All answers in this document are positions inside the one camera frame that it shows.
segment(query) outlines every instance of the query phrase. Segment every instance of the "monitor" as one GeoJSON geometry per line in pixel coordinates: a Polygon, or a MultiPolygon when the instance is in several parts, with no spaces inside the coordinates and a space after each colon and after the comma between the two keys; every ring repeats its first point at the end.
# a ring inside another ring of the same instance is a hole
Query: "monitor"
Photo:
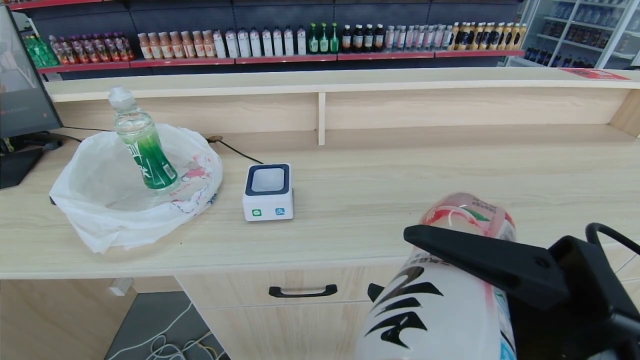
{"type": "Polygon", "coordinates": [[[0,5],[0,138],[61,126],[11,12],[0,5]]]}

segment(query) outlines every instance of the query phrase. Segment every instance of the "wooden cabinet door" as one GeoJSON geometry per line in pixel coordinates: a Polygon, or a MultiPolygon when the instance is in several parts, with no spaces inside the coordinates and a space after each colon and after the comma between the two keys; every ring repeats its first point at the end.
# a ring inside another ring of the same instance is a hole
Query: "wooden cabinet door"
{"type": "Polygon", "coordinates": [[[371,302],[199,309],[231,360],[353,359],[371,302]]]}

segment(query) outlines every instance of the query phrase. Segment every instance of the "bottle cap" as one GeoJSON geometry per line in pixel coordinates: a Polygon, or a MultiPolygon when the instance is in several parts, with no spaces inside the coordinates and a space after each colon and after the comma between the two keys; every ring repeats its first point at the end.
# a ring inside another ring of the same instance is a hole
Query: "bottle cap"
{"type": "Polygon", "coordinates": [[[109,91],[109,103],[114,109],[128,109],[136,104],[133,94],[122,86],[114,86],[109,91]]]}

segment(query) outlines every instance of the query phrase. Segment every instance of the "red sticker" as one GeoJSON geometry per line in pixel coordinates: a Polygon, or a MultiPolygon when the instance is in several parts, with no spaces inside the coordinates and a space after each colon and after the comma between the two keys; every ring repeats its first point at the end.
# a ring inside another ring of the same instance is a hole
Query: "red sticker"
{"type": "Polygon", "coordinates": [[[606,72],[600,69],[560,69],[560,70],[570,72],[572,74],[582,76],[583,78],[587,78],[587,79],[631,80],[629,78],[625,78],[624,76],[611,74],[610,72],[606,72]]]}

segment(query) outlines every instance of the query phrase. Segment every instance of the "monitor stand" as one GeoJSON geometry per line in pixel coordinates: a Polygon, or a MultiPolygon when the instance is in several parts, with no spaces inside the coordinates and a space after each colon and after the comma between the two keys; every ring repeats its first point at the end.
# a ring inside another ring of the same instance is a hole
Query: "monitor stand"
{"type": "Polygon", "coordinates": [[[0,189],[20,184],[42,153],[42,148],[37,148],[0,156],[0,189]]]}

